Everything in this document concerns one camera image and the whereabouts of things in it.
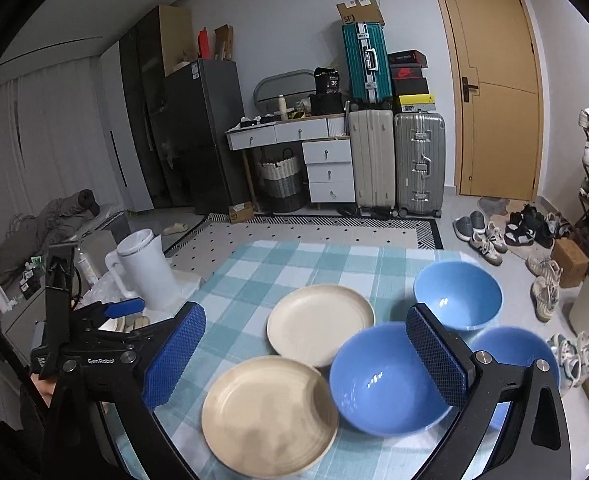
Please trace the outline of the person's left hand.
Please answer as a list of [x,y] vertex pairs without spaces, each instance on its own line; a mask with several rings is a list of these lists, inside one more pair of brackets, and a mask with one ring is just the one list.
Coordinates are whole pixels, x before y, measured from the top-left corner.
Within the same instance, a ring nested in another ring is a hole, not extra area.
[[52,397],[54,396],[57,379],[40,379],[38,378],[37,374],[32,374],[31,379],[35,388],[37,388],[37,391],[40,393],[40,396],[43,398],[46,405],[50,406],[50,404],[52,403]]

